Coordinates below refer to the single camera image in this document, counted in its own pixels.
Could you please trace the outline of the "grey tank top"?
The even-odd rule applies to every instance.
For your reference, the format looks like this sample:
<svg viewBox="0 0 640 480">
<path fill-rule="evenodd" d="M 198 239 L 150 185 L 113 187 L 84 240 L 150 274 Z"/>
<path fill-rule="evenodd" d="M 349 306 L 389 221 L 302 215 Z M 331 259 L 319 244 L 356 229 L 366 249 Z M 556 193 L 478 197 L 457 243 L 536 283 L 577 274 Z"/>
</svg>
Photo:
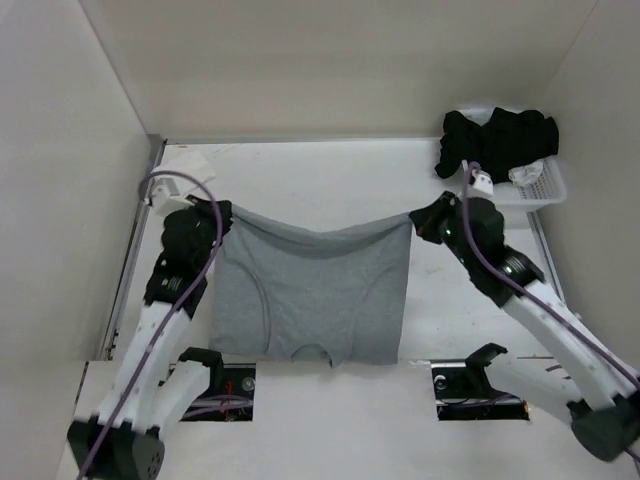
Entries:
<svg viewBox="0 0 640 480">
<path fill-rule="evenodd" d="M 276 361 L 398 360 L 412 223 L 316 232 L 236 206 L 214 262 L 209 346 Z"/>
</svg>

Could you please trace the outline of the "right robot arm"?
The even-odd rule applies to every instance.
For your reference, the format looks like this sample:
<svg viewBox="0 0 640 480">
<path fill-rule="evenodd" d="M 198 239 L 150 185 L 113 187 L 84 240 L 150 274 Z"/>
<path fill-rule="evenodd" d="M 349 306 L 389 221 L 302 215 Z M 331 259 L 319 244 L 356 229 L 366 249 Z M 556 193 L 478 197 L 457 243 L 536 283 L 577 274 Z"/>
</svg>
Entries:
<svg viewBox="0 0 640 480">
<path fill-rule="evenodd" d="M 582 324 L 526 255 L 506 244 L 504 217 L 495 205 L 446 191 L 409 218 L 419 238 L 446 246 L 474 287 L 531 333 L 566 373 L 538 374 L 489 343 L 467 357 L 466 388 L 479 396 L 495 389 L 537 406 L 567 424 L 601 461 L 631 453 L 639 439 L 638 371 Z"/>
</svg>

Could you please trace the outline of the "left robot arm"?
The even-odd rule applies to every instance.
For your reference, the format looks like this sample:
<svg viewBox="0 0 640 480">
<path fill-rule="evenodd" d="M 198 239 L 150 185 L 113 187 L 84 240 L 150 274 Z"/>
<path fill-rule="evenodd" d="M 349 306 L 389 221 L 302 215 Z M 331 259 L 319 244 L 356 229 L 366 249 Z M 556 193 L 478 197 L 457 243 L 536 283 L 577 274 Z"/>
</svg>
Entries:
<svg viewBox="0 0 640 480">
<path fill-rule="evenodd" d="M 188 196 L 167 215 L 162 251 L 147 281 L 139 322 L 116 377 L 89 418 L 74 419 L 67 442 L 80 479 L 155 479 L 164 438 L 199 395 L 214 398 L 224 373 L 196 359 L 172 359 L 206 291 L 206 273 L 232 225 L 232 204 Z"/>
</svg>

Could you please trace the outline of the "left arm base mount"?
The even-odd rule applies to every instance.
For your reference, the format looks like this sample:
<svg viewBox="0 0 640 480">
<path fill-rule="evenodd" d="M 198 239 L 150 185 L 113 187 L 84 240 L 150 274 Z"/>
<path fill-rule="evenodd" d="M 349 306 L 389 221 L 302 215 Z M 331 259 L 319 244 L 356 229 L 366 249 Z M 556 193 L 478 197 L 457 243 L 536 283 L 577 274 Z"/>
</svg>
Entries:
<svg viewBox="0 0 640 480">
<path fill-rule="evenodd" d="M 226 365 L 213 375 L 182 417 L 186 422 L 251 422 L 254 413 L 256 368 L 251 364 Z"/>
</svg>

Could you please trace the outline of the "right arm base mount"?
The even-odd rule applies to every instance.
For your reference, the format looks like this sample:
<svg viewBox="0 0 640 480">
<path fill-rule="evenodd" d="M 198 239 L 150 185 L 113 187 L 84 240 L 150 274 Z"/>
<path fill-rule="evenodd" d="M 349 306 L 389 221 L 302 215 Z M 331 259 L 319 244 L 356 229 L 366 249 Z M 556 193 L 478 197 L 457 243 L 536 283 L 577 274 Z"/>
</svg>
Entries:
<svg viewBox="0 0 640 480">
<path fill-rule="evenodd" d="M 525 401 L 490 386 L 463 360 L 430 364 L 436 413 L 440 421 L 529 421 Z"/>
</svg>

